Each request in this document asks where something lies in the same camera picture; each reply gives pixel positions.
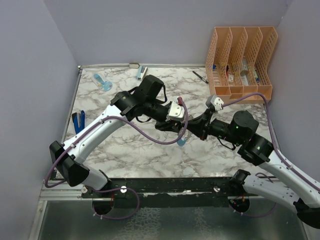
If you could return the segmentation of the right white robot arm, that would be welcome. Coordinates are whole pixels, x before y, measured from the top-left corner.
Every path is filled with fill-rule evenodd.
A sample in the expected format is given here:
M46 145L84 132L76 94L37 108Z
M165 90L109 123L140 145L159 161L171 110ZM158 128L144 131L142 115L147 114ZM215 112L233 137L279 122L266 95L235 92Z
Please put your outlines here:
M211 135L238 147L237 153L247 162L271 173L284 186L272 184L238 170L229 189L240 196L244 192L260 195L293 210L305 224L320 227L320 183L292 162L275 146L273 141L256 133L259 122L246 110L237 111L230 123L211 119L207 109L202 115L190 120L187 129L201 140Z

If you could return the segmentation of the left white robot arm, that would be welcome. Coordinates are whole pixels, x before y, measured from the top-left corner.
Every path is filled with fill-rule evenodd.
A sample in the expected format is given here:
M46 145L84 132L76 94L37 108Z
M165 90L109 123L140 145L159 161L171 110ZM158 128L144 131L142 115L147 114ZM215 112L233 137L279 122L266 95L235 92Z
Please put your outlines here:
M84 184L93 188L97 196L106 197L111 190L108 177L100 170L84 165L90 153L107 137L122 126L128 124L150 141L161 141L144 133L132 120L145 115L157 122L178 121L183 123L179 136L167 145L174 144L182 138L188 126L188 110L181 97L168 105L157 99L160 91L165 91L163 81L153 75L147 75L139 86L129 91L118 92L106 109L81 132L71 139L60 143L54 141L49 146L52 167L50 172L58 170L64 182L75 187Z

